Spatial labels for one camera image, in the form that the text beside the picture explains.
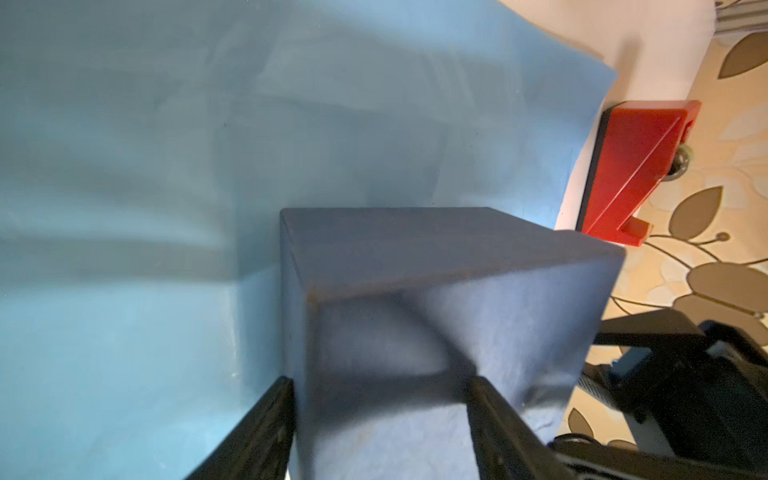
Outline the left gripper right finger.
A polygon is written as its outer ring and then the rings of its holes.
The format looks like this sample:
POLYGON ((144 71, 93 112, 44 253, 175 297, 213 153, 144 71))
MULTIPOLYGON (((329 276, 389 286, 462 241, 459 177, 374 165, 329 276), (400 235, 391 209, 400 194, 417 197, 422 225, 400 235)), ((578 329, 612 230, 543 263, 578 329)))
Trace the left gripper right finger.
POLYGON ((486 378, 469 380, 466 409, 480 479, 575 477, 486 378))

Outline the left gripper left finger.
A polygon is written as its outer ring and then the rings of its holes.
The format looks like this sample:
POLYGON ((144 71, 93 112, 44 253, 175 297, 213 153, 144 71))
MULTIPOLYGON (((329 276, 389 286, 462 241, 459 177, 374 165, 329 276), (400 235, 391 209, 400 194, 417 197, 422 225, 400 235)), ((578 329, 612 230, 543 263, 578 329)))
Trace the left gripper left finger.
POLYGON ((295 429, 294 383, 281 376, 187 479, 283 480, 295 429))

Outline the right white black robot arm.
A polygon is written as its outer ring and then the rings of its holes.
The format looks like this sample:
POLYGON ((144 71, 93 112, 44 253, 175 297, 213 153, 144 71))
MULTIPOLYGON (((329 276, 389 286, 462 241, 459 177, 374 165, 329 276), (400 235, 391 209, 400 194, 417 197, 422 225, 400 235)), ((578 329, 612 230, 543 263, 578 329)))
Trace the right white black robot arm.
POLYGON ((605 320, 594 342, 626 352, 585 364, 578 385, 624 415, 636 447, 556 437, 578 478, 766 478, 767 354, 743 330, 661 309, 605 320))

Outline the dark blue gift box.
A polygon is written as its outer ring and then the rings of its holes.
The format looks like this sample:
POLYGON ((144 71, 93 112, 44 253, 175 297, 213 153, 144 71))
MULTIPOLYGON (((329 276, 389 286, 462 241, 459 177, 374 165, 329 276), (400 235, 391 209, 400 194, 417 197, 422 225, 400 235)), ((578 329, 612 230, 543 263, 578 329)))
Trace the dark blue gift box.
POLYGON ((476 478, 477 375, 554 439, 623 248, 491 208, 293 208, 279 226, 292 478, 476 478))

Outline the light blue wrapping paper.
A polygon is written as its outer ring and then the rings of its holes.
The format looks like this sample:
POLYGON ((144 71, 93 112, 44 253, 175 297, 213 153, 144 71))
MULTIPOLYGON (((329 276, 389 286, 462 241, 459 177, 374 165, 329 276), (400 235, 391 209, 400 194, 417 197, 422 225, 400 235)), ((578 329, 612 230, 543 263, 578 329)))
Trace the light blue wrapping paper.
POLYGON ((185 477, 277 376, 283 208, 551 227, 616 77, 498 1, 3 2, 2 477, 185 477))

